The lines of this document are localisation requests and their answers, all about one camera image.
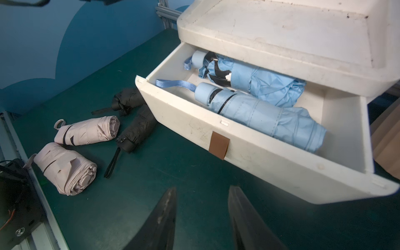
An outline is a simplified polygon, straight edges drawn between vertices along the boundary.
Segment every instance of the brown leather pull tab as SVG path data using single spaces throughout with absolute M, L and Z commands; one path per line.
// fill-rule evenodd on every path
M 226 151 L 228 150 L 229 141 L 229 138 L 226 138 L 225 136 L 213 131 L 208 151 L 223 160 L 225 158 Z

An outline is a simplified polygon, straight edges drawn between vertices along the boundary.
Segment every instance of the light blue umbrella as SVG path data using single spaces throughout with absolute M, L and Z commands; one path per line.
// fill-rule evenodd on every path
M 205 82 L 196 87 L 185 81 L 156 80 L 156 86 L 187 88 L 212 112 L 311 153 L 324 141 L 326 129 L 304 108 L 277 107 L 240 91 L 222 89 Z
M 275 106 L 293 107 L 304 91 L 306 85 L 304 80 L 279 74 L 227 56 L 219 54 L 216 54 L 216 56 L 219 70 L 231 72 L 232 88 L 247 92 Z M 210 75 L 216 76 L 215 63 L 215 60 L 209 61 L 204 58 L 203 66 L 199 68 L 199 77 L 208 76 L 210 81 L 214 82 Z

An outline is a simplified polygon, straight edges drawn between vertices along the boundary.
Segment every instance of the black wrist strap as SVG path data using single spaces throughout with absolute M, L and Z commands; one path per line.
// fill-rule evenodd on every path
M 117 163 L 118 155 L 121 152 L 121 148 L 117 148 L 114 157 L 112 158 L 110 164 L 108 165 L 106 172 L 104 173 L 104 178 L 109 178 L 114 170 L 115 164 Z

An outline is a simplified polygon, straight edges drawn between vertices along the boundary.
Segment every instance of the dark blue wall shape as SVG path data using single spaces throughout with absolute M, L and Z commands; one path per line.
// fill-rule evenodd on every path
M 0 108 L 24 114 L 161 32 L 164 26 L 155 13 L 157 3 L 85 3 L 64 34 L 56 79 L 30 79 L 7 86 L 0 90 Z

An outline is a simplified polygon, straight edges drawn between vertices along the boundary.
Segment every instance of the blue wall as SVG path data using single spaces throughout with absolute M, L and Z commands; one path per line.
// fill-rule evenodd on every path
M 23 114 L 161 32 L 157 3 L 0 5 L 0 111 Z

